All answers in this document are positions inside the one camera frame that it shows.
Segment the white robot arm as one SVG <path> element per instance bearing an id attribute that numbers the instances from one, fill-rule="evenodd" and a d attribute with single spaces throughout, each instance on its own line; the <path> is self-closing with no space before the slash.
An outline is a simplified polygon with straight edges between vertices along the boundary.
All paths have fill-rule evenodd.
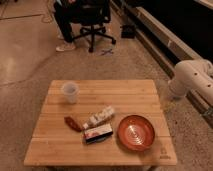
<path id="1" fill-rule="evenodd" d="M 174 67 L 168 89 L 175 98 L 195 90 L 213 106 L 213 64 L 205 59 L 180 61 Z"/>

